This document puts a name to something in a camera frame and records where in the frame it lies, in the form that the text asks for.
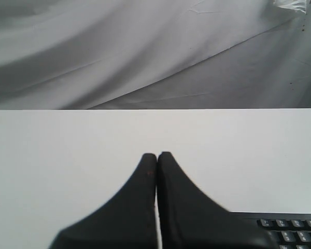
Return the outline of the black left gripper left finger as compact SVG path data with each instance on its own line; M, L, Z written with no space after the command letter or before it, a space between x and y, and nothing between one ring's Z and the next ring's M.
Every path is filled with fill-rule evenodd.
M122 188L102 207L61 230L51 248L156 248L157 158L143 154Z

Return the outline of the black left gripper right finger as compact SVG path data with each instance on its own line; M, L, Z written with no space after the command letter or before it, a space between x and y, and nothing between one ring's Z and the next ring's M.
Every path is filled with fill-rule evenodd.
M274 248L261 228L205 195L170 152L158 157L157 199L163 248Z

